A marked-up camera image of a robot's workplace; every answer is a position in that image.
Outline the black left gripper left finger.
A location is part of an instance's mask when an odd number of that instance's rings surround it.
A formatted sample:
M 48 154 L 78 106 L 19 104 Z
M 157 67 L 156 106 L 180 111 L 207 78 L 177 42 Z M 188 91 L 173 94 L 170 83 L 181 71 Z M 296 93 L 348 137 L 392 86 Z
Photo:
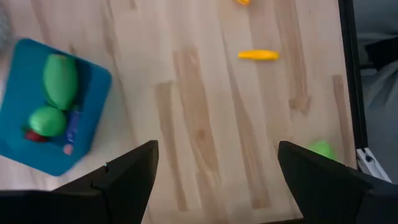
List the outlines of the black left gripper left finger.
M 151 140 L 55 191 L 76 196 L 72 206 L 89 223 L 140 223 L 158 162 L 158 142 Z

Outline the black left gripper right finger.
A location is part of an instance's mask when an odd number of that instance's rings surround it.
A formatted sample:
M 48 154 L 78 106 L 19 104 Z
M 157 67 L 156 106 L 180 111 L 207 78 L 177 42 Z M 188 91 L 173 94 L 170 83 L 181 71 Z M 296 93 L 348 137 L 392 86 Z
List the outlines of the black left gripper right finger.
M 279 143 L 278 161 L 307 223 L 356 223 L 372 188 L 356 170 L 288 141 Z

